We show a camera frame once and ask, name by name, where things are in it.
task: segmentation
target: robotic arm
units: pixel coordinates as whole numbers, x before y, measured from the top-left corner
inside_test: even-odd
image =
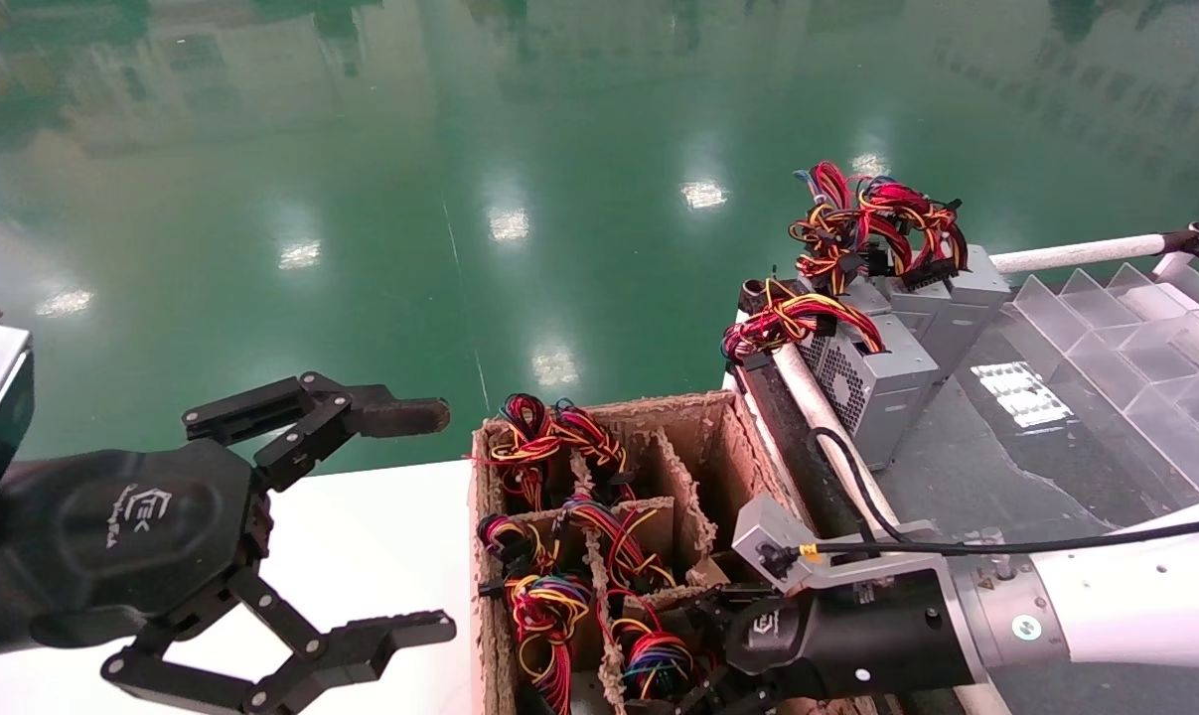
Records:
[[[1195,505],[1117,534],[1198,522]],[[912,542],[936,539],[929,522],[897,529]],[[861,535],[818,540],[766,494],[741,509],[735,534],[733,548],[793,594],[754,602],[727,630],[727,661],[773,701],[986,683],[989,668],[1038,660],[1199,668],[1199,534],[980,557],[953,570],[928,551],[852,560],[836,547]],[[904,547],[873,539],[879,551]],[[980,543],[1000,547],[999,534]]]
[[[102,451],[13,463],[32,417],[28,331],[0,326],[0,653],[135,642],[101,669],[144,701],[209,714],[294,715],[326,689],[380,678],[399,648],[454,637],[444,612],[318,632],[259,578],[269,493],[285,492],[353,435],[448,425],[444,399],[397,399],[306,372],[182,415],[170,452]],[[287,427],[255,452],[228,447]],[[237,602],[290,648],[276,673],[228,678],[163,661]]]

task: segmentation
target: cardboard divider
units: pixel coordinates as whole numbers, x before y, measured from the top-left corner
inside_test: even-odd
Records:
[[[516,644],[516,630],[513,630],[512,617],[504,602],[494,601],[489,597],[477,596],[480,584],[489,583],[492,579],[502,578],[504,571],[500,561],[488,553],[480,539],[475,534],[475,527],[488,515],[505,515],[507,512],[507,499],[502,492],[501,477],[498,465],[489,462],[489,437],[499,433],[499,429],[507,431],[507,426],[498,420],[484,420],[481,429],[472,435],[472,636],[475,637],[476,677],[472,683],[477,685],[472,689],[472,710],[484,715],[512,715],[516,709],[516,684],[518,681],[518,655]],[[585,461],[580,462],[580,470],[577,469],[580,457],[571,456],[568,465],[577,483],[589,487],[589,474],[585,470]],[[558,510],[530,512],[529,515],[517,515],[522,521],[532,524],[546,523],[546,529],[540,533],[543,539],[549,539],[549,522],[559,513]]]
[[[652,399],[635,399],[604,407],[586,407],[595,420],[622,440],[634,468],[646,479],[657,497],[639,501],[617,504],[613,507],[619,521],[629,511],[657,507],[634,530],[640,547],[662,557],[663,564],[675,573],[680,583],[676,588],[662,589],[644,596],[653,608],[665,608],[681,599],[695,596],[704,588],[730,583],[733,579],[753,579],[743,563],[727,552],[731,542],[736,512],[758,493],[771,493],[777,503],[800,512],[793,498],[793,487],[777,476],[771,457],[763,451],[761,438],[752,415],[746,410],[739,395],[711,392],[704,395],[680,395]],[[472,437],[472,524],[487,515],[505,512],[505,494],[499,476],[492,465],[481,462],[487,458],[489,435],[507,429],[504,423],[489,420]],[[568,457],[571,474],[584,488],[594,485],[585,458],[573,452]],[[522,515],[532,524],[546,523],[544,537],[549,534],[549,522],[558,511]],[[589,679],[589,668],[598,666],[598,680],[603,696],[614,714],[625,715],[622,699],[622,653],[611,637],[614,614],[609,612],[611,581],[607,573],[608,549],[611,545],[594,530],[583,530],[585,563],[594,579],[594,627],[589,635],[577,633],[576,665],[582,678]],[[500,564],[480,547],[472,547],[472,575],[476,581],[500,576]],[[640,612],[637,601],[626,597],[622,614],[631,608]],[[476,715],[517,715],[513,693],[518,681],[516,643],[512,621],[502,605],[489,605],[477,599],[472,606],[472,633],[476,638],[477,673],[475,707]],[[588,642],[590,635],[598,633],[596,642]],[[579,689],[573,702],[582,707]],[[594,702],[590,709],[577,710],[600,713]],[[778,707],[781,715],[820,714],[873,714],[872,702],[856,701],[789,701]]]

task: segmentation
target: wire harness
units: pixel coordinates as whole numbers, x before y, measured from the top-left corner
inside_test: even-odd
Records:
[[[764,296],[766,305],[758,312],[723,331],[718,349],[727,360],[741,363],[754,353],[781,344],[801,343],[812,335],[833,335],[839,322],[858,332],[862,352],[867,355],[886,349],[872,318],[850,305],[818,293],[795,295],[777,280],[767,280]]]
[[[635,499],[626,447],[571,399],[559,399],[548,408],[534,395],[510,395],[499,415],[510,426],[512,441],[492,447],[489,458],[507,467],[502,488],[522,498],[530,511],[550,506],[546,493],[550,458],[562,449],[576,449],[586,458],[591,476],[604,493],[611,492],[607,501]]]
[[[805,244],[797,258],[800,274],[815,289],[842,295],[860,274],[900,276],[909,289],[966,270],[965,236],[957,226],[960,199],[940,203],[890,176],[855,176],[856,190],[832,162],[794,173],[807,182],[814,206],[789,226],[789,235]],[[922,245],[912,256],[908,235],[917,230]],[[872,242],[884,240],[890,266]]]

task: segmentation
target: clear plastic bin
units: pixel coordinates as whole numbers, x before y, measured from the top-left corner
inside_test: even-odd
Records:
[[[1097,281],[1079,268],[1072,272],[1067,284],[1058,293],[1058,299],[1067,304],[1092,329],[1131,326],[1141,320],[1114,295],[1104,290]]]
[[[1058,294],[1030,276],[1013,305],[1199,492],[1199,272],[1076,270]]]
[[[1199,489],[1199,425],[1168,402],[1158,389],[1145,389],[1125,416]]]
[[[1013,307],[1036,326],[1040,335],[1054,343],[1054,348],[1064,353],[1089,331],[1087,323],[1080,320],[1066,302],[1058,300],[1058,295],[1036,280],[1036,276],[1028,276],[1024,281],[1023,288],[1018,289],[1018,295],[1013,299]]]

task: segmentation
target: black cable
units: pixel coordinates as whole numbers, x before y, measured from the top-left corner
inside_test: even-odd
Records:
[[[1140,543],[1145,540],[1171,539],[1180,535],[1199,534],[1199,522],[1173,524],[1155,529],[1143,529],[1139,533],[1103,534],[1096,537],[1038,540],[1030,543],[818,543],[820,553],[941,553],[944,557],[984,557],[993,553],[1046,553],[1050,551],[1071,551],[1077,548],[1098,548],[1102,546],[1120,546]]]
[[[891,525],[891,523],[886,521],[886,517],[881,516],[881,509],[878,509],[878,504],[875,501],[872,501],[872,495],[868,493],[868,487],[863,482],[863,474],[860,470],[858,462],[856,461],[855,457],[852,457],[852,453],[850,453],[850,445],[845,441],[843,435],[839,435],[835,429],[827,429],[827,427],[813,427],[812,435],[826,435],[826,438],[830,438],[830,440],[833,441],[833,444],[838,445],[838,449],[840,449],[842,451],[842,457],[844,457],[845,462],[848,462],[848,464],[850,465],[850,475],[855,477],[855,486],[856,488],[860,489],[860,497],[863,498],[863,504],[866,504],[868,511],[872,512],[873,519],[876,519],[878,523],[881,524],[881,529],[891,539],[897,540],[897,542],[899,543],[911,543],[912,540],[905,537],[904,534],[899,534],[899,529],[894,528],[894,525]],[[858,505],[856,505],[854,501],[850,501],[850,505],[855,507],[856,512],[860,511]]]
[[[1157,527],[1153,529],[1137,530],[1137,533],[1121,533],[1121,534],[1103,534],[1093,535],[1093,537],[1080,537],[1080,539],[1059,539],[1059,540],[1036,540],[1036,542],[1024,542],[1024,543],[998,543],[998,545],[978,545],[978,543],[934,543],[934,542],[914,542],[914,540],[905,539],[903,534],[899,534],[898,529],[894,529],[893,524],[890,524],[885,517],[881,516],[880,509],[876,504],[872,501],[872,495],[863,483],[863,475],[860,474],[860,467],[856,461],[850,457],[850,451],[848,450],[848,444],[843,435],[836,433],[835,429],[827,429],[826,427],[814,427],[812,429],[814,435],[826,435],[833,440],[842,452],[845,453],[845,458],[850,464],[850,474],[855,476],[855,483],[860,488],[860,498],[863,499],[863,504],[875,517],[881,529],[894,539],[897,543],[818,543],[815,548],[820,553],[940,553],[944,557],[988,557],[994,553],[1046,553],[1050,551],[1071,551],[1077,548],[1098,548],[1099,546],[1120,546],[1125,543],[1140,543],[1145,540],[1155,539],[1171,539],[1179,537],[1180,535],[1199,534],[1199,522],[1191,522],[1186,524],[1171,524],[1167,527]],[[799,551],[797,547],[793,547],[793,551]]]

